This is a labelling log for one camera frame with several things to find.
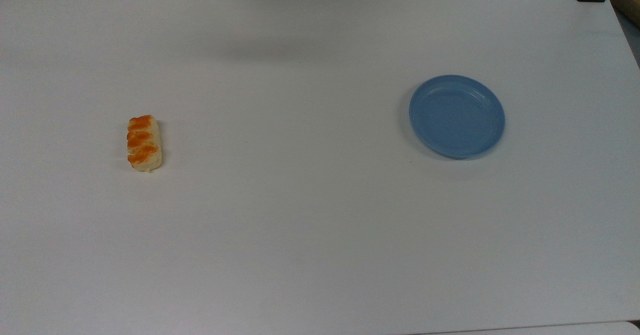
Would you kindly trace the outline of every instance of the bread roll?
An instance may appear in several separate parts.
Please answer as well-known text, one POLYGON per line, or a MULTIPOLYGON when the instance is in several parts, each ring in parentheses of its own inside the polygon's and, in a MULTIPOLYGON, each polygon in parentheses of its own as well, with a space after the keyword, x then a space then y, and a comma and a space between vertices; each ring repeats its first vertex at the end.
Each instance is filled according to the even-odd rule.
POLYGON ((128 162, 137 171, 151 171, 162 164, 162 142, 158 122, 151 115, 134 117, 128 121, 126 149, 128 162))

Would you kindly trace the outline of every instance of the plate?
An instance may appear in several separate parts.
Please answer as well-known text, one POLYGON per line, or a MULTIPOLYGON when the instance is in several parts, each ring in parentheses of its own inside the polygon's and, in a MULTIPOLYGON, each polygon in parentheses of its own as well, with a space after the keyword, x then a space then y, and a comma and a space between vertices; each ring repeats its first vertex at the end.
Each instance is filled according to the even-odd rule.
POLYGON ((461 75, 442 75, 420 85, 409 103, 411 126, 429 148, 456 159, 493 148, 505 130, 505 111, 494 93, 461 75))

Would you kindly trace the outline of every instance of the white table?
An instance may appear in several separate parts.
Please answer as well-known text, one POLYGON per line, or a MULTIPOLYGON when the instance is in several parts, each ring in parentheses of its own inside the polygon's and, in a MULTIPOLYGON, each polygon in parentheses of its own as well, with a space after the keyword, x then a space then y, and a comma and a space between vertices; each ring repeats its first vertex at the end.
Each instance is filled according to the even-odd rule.
POLYGON ((640 335, 628 322, 589 323, 564 326, 503 328, 471 332, 449 332, 450 335, 640 335))
POLYGON ((640 73, 608 2, 0 0, 0 19, 7 334, 640 318, 640 73), (451 73, 502 101, 484 157, 410 129, 414 89, 451 73), (153 173, 126 160, 144 114, 153 173))

